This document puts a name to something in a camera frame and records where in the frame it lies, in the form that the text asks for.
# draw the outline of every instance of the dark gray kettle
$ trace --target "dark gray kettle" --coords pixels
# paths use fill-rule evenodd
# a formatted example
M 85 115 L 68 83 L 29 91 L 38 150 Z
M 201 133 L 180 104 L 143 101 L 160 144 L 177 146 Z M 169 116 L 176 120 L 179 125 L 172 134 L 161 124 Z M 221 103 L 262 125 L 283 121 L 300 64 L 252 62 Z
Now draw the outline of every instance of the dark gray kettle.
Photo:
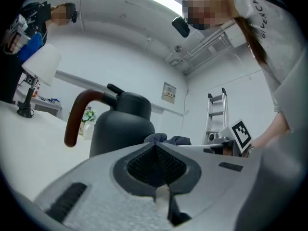
M 107 88 L 117 96 L 91 89 L 80 93 L 66 126 L 64 142 L 73 147 L 76 145 L 80 122 L 88 103 L 99 101 L 110 106 L 110 110 L 101 114 L 96 121 L 90 157 L 141 144 L 147 136 L 155 133 L 150 122 L 151 103 L 146 98 L 124 92 L 112 84 L 108 84 Z

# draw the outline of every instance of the ladder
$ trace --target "ladder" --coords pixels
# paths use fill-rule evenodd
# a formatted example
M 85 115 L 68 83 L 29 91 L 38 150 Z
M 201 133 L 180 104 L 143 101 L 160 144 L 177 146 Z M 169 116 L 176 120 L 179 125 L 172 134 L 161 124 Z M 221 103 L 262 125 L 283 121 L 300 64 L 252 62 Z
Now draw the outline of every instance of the ladder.
M 222 100 L 222 111 L 213 112 L 213 103 Z M 218 137 L 220 131 L 211 131 L 211 122 L 214 116 L 223 116 L 222 129 L 228 126 L 228 106 L 227 106 L 227 93 L 224 88 L 222 88 L 222 94 L 213 97 L 212 94 L 208 94 L 208 105 L 207 105 L 207 119 L 205 125 L 205 139 L 204 144 L 211 144 L 214 138 Z

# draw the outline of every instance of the black vent slot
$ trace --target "black vent slot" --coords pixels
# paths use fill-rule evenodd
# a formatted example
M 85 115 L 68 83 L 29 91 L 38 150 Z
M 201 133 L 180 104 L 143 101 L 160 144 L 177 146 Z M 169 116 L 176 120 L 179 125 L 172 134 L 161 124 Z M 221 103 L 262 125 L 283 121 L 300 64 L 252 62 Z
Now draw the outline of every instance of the black vent slot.
M 61 196 L 51 205 L 45 213 L 56 221 L 62 223 L 68 213 L 72 210 L 87 186 L 83 183 L 73 183 Z
M 237 165 L 237 164 L 230 164 L 230 163 L 220 163 L 219 166 L 227 168 L 227 169 L 231 169 L 234 171 L 238 171 L 241 172 L 243 166 Z
M 186 172 L 186 168 L 185 163 L 156 145 L 127 164 L 131 176 L 153 187 L 173 183 Z

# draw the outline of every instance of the white lamp shade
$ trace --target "white lamp shade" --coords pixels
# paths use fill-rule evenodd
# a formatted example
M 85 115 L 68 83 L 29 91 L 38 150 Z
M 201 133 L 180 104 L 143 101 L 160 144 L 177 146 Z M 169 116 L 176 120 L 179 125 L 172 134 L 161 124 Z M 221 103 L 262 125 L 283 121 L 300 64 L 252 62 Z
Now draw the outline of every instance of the white lamp shade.
M 37 76 L 43 83 L 51 86 L 54 75 L 57 71 L 61 54 L 51 44 L 45 44 L 35 52 L 22 67 L 31 76 Z

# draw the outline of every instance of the kettle handle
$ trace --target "kettle handle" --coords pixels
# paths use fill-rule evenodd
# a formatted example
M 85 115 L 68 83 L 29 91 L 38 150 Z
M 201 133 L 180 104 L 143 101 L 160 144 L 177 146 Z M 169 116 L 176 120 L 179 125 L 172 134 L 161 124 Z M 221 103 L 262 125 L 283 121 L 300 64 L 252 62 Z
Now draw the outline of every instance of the kettle handle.
M 109 95 L 108 93 L 93 89 L 85 90 L 80 93 L 73 104 L 73 108 L 66 125 L 64 143 L 67 146 L 73 147 L 76 145 L 78 131 L 84 111 L 91 101 L 99 101 L 106 105 L 113 106 L 116 103 L 116 98 Z

